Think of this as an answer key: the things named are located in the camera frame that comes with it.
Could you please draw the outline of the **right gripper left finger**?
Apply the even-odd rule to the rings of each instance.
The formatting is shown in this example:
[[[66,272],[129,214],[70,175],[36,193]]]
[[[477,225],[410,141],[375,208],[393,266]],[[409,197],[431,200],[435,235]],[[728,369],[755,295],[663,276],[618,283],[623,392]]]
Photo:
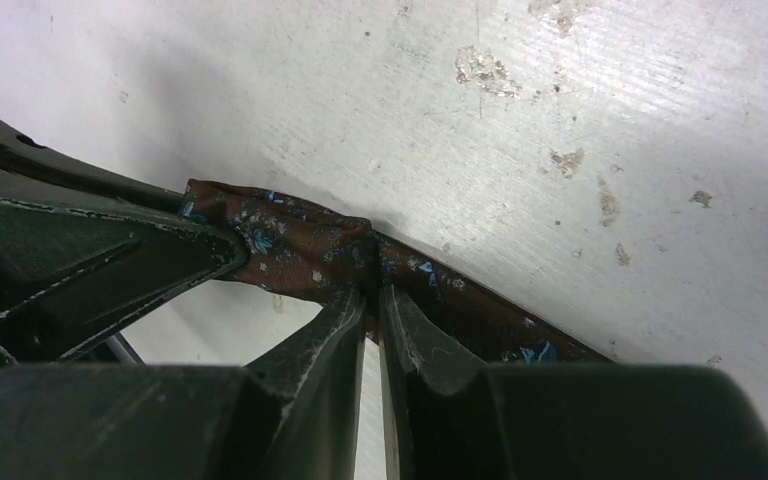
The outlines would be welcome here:
[[[349,479],[364,311],[341,292],[243,367],[0,370],[0,479]]]

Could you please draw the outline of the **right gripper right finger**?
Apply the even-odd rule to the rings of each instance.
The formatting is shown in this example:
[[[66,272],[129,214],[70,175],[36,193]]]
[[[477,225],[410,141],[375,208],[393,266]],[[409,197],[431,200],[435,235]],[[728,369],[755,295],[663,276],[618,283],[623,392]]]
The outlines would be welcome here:
[[[391,479],[768,479],[768,433],[709,367],[487,363],[380,294]]]

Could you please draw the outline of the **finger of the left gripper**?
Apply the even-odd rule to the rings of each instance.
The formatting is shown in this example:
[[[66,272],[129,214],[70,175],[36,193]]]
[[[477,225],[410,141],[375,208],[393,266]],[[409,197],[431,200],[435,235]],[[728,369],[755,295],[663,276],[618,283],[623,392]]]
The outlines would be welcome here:
[[[248,258],[235,234],[172,213],[0,195],[0,365],[77,358]]]
[[[0,120],[0,169],[93,195],[174,214],[181,193],[156,187],[90,165],[37,144],[29,136]]]

